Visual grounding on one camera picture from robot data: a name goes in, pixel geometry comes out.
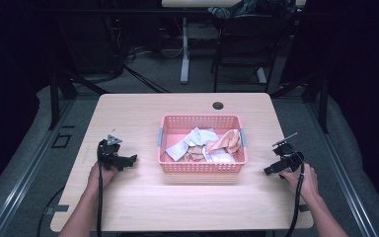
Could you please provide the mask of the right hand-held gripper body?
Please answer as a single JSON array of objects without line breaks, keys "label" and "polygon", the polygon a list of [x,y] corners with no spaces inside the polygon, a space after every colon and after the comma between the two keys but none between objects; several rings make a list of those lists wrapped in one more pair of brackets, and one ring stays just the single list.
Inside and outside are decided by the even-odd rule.
[{"label": "right hand-held gripper body", "polygon": [[304,156],[300,151],[294,149],[294,147],[287,142],[289,138],[295,136],[293,133],[273,144],[273,152],[280,160],[275,162],[281,166],[280,172],[290,168],[292,171],[296,171],[303,163]]}]

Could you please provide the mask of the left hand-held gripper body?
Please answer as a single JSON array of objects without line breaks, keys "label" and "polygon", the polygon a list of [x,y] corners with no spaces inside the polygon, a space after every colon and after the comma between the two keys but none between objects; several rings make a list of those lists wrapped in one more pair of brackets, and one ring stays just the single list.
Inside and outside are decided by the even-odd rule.
[{"label": "left hand-held gripper body", "polygon": [[110,170],[112,167],[117,168],[118,165],[126,166],[127,160],[117,155],[121,143],[121,139],[110,134],[106,139],[99,142],[97,157],[99,163],[105,169]]}]

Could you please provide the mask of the person's left hand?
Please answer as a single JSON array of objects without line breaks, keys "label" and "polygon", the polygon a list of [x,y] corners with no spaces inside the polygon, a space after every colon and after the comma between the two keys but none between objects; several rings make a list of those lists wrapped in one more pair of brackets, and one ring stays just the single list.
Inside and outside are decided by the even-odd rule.
[{"label": "person's left hand", "polygon": [[88,194],[95,195],[99,191],[99,187],[105,187],[115,176],[117,169],[111,168],[110,170],[104,167],[99,167],[98,163],[95,163],[91,168],[86,192]]}]

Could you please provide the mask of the person's right hand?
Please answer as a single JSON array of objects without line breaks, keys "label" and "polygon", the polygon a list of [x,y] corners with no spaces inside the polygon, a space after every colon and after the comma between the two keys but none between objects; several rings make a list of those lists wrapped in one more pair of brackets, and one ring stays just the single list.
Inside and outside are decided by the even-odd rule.
[{"label": "person's right hand", "polygon": [[304,169],[298,168],[294,172],[283,170],[280,173],[293,188],[296,188],[300,179],[303,179],[300,193],[307,203],[315,201],[320,196],[317,174],[308,163],[304,164]]}]

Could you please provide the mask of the pink plastic basket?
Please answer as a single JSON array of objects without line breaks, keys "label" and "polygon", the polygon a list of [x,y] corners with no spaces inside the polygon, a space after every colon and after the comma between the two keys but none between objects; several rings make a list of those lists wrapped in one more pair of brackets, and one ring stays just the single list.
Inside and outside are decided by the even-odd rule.
[{"label": "pink plastic basket", "polygon": [[[174,161],[166,149],[183,140],[194,128],[213,128],[220,138],[231,129],[241,133],[242,147],[231,154],[234,163]],[[165,173],[239,173],[248,161],[245,130],[235,115],[168,115],[164,116],[158,136],[157,159]]]}]

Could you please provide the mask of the white cloth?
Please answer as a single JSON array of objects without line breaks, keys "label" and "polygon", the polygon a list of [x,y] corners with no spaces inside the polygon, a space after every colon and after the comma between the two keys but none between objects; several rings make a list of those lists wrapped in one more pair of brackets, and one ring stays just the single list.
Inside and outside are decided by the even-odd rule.
[{"label": "white cloth", "polygon": [[226,152],[223,148],[208,151],[207,147],[202,148],[202,154],[207,162],[215,163],[234,163],[234,157]]}]

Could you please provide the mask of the orange cloth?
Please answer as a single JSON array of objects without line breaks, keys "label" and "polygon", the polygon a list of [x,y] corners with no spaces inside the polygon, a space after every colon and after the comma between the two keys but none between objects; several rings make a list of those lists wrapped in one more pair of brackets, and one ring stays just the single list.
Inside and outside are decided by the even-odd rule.
[{"label": "orange cloth", "polygon": [[225,132],[217,141],[208,141],[206,153],[211,154],[218,149],[224,149],[230,154],[234,154],[242,147],[241,133],[238,129],[231,129]]}]

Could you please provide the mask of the brown cloth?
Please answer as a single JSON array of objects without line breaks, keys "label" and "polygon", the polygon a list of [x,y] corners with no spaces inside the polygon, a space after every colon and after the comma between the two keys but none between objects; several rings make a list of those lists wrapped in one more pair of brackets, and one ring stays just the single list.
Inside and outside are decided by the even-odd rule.
[{"label": "brown cloth", "polygon": [[179,159],[180,162],[205,162],[202,146],[191,146]]}]

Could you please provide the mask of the light blue cloth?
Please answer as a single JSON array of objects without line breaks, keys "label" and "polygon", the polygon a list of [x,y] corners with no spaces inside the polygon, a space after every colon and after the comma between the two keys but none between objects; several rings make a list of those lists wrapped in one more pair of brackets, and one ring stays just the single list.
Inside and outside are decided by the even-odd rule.
[{"label": "light blue cloth", "polygon": [[204,146],[208,141],[217,141],[218,139],[213,128],[200,129],[196,127],[183,140],[167,148],[166,152],[174,161],[178,161],[191,147]]}]

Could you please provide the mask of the black metal stand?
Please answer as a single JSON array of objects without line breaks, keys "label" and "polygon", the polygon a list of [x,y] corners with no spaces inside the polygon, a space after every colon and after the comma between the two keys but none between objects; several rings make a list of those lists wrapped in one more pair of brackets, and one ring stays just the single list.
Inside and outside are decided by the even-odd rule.
[{"label": "black metal stand", "polygon": [[108,93],[107,90],[86,80],[73,71],[56,68],[50,77],[49,84],[51,106],[51,123],[48,128],[49,130],[54,129],[60,120],[59,93],[62,93],[67,100],[75,100],[77,98],[78,92],[73,85],[74,82],[85,86],[99,95]]},{"label": "black metal stand", "polygon": [[317,96],[319,98],[318,108],[318,124],[324,133],[328,133],[327,115],[328,115],[328,100],[329,100],[329,78],[327,76],[329,69],[327,66],[322,66],[317,71],[308,74],[301,79],[291,82],[282,89],[270,94],[273,99],[279,98],[282,95],[294,90],[302,84],[306,85],[306,89],[301,95],[304,103],[314,103]]}]

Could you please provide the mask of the white desk leg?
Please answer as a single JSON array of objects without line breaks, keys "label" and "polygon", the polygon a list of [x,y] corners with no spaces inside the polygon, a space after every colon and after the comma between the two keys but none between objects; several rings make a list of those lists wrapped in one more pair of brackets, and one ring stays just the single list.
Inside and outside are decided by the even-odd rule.
[{"label": "white desk leg", "polygon": [[188,38],[188,22],[186,18],[183,18],[183,60],[181,69],[181,83],[187,84],[189,81],[190,72],[190,55],[189,55],[189,38]]}]

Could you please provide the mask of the black chair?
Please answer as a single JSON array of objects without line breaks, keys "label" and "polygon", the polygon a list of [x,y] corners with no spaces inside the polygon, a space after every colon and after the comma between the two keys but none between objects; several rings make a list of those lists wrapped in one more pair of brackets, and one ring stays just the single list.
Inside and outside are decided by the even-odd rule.
[{"label": "black chair", "polygon": [[224,20],[210,70],[214,74],[213,91],[220,85],[219,67],[250,67],[255,75],[266,68],[267,91],[285,30],[285,22],[273,15],[245,14]]}]

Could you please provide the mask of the dark clothing on chair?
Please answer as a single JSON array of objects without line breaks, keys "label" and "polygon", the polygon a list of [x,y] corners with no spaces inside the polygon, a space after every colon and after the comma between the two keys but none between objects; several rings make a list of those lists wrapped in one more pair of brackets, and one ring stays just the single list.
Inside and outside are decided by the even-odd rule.
[{"label": "dark clothing on chair", "polygon": [[231,7],[209,7],[207,11],[222,20],[249,14],[288,17],[296,11],[296,0],[241,0]]}]

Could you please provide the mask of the aluminium floor rail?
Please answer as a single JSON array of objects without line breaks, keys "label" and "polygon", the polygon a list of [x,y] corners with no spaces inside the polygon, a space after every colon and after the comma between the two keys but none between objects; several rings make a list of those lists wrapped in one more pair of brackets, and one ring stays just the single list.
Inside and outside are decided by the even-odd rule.
[{"label": "aluminium floor rail", "polygon": [[329,153],[329,162],[332,170],[362,237],[379,237],[376,228],[371,222],[369,215],[364,208],[363,202],[343,165],[341,157],[335,147],[332,135],[330,133],[325,133],[318,121],[318,110],[316,109],[316,106],[314,104],[306,104],[305,108],[308,111],[309,116],[312,118],[313,125]]},{"label": "aluminium floor rail", "polygon": [[86,121],[78,103],[62,105],[61,119],[47,128],[46,108],[0,177],[0,237],[55,237],[50,228],[76,158]]}]

